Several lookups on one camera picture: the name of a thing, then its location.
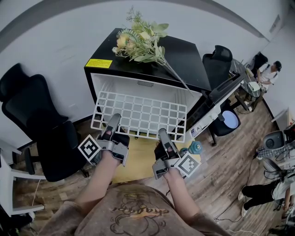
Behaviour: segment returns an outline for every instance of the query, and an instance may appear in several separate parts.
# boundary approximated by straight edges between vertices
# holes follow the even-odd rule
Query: brown t-shirt
[[[163,194],[138,184],[108,190],[86,217],[76,203],[66,201],[39,235],[230,236],[202,213],[186,224]]]

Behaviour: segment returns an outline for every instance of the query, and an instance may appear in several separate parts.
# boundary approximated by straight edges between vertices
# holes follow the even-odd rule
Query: flower stem
[[[165,66],[176,76],[176,78],[184,85],[184,87],[190,92],[190,94],[194,97],[194,94],[192,93],[192,91],[190,91],[190,89],[188,88],[188,86],[186,85],[186,83],[181,79],[181,77],[179,77],[179,75],[173,70],[173,68],[169,65],[168,61],[166,60],[166,58],[164,57],[165,60]]]

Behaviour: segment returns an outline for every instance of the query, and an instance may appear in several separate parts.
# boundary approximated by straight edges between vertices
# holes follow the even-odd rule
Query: yellow warning label
[[[102,60],[102,59],[90,59],[86,66],[87,67],[99,67],[99,68],[110,68],[112,60]]]

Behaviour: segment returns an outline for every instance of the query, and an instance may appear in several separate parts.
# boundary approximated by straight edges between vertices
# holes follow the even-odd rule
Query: white wire rack
[[[116,113],[121,115],[116,133],[158,140],[158,130],[165,128],[173,142],[184,142],[187,113],[185,105],[100,91],[91,128],[103,130]]]

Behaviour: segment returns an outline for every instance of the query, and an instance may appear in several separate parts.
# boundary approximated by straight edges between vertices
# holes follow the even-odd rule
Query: plaid cloth
[[[274,150],[268,150],[264,149],[264,147],[259,147],[256,149],[256,152],[258,152],[258,158],[271,158],[271,157],[278,157],[280,155],[283,155],[282,158],[285,158],[289,155],[289,152],[291,150],[295,149],[295,141],[286,144],[282,148],[274,149]]]

